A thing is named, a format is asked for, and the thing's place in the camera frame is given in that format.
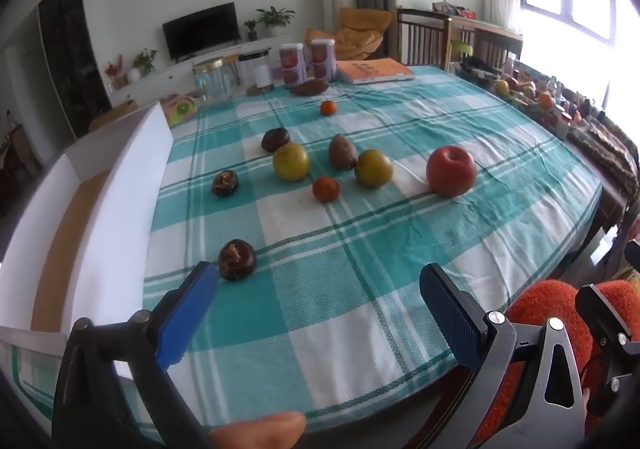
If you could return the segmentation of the person's left hand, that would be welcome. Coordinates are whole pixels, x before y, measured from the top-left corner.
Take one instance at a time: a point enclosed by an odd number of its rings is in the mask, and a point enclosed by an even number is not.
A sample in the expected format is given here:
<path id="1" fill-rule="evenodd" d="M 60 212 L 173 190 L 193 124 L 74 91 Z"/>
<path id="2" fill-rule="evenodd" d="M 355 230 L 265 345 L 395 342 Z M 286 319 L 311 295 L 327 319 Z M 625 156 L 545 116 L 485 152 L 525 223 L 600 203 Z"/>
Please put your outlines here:
<path id="1" fill-rule="evenodd" d="M 288 449 L 302 437 L 306 423 L 302 413 L 288 411 L 224 425 L 208 435 L 222 449 Z"/>

